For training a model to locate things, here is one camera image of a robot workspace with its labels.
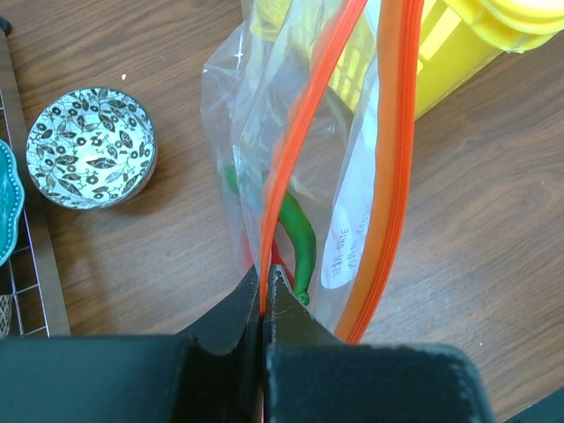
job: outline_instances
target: turquoise dish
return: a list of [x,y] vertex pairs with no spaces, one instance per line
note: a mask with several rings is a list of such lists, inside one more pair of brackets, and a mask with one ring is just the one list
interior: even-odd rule
[[24,208],[24,187],[18,176],[16,158],[0,139],[0,265],[4,264],[18,241],[19,215]]

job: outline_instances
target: dish rack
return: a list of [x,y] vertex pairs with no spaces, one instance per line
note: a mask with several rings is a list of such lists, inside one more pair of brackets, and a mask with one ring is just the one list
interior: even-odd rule
[[0,138],[14,151],[26,192],[18,244],[10,259],[0,267],[0,295],[11,294],[11,336],[70,335],[41,196],[26,171],[26,122],[6,38],[11,26],[1,17],[0,29]]

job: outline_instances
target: green pepper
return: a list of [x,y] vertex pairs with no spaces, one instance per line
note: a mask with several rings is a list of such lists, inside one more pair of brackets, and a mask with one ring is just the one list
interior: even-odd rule
[[[229,189],[239,195],[237,173],[233,165],[225,168]],[[293,245],[296,262],[294,272],[293,292],[304,305],[309,304],[309,282],[314,274],[316,260],[315,233],[306,214],[300,207],[298,200],[289,192],[284,195],[278,221],[288,234]]]

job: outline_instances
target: plastic bag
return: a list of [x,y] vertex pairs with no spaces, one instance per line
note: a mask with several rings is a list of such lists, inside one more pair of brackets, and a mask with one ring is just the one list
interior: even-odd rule
[[302,304],[348,341],[375,311],[403,224],[421,7],[243,0],[243,24],[203,71],[241,273],[256,265],[265,304],[269,266],[282,264]]

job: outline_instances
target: yellow container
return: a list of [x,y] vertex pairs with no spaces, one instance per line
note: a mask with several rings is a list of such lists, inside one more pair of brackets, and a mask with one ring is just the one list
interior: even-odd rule
[[[311,56],[319,9],[305,6],[293,46]],[[251,31],[274,41],[291,0],[257,0]],[[426,0],[421,18],[417,116],[491,62],[502,51],[524,52],[564,28],[564,0]],[[355,110],[375,39],[362,17],[333,72],[330,88]]]

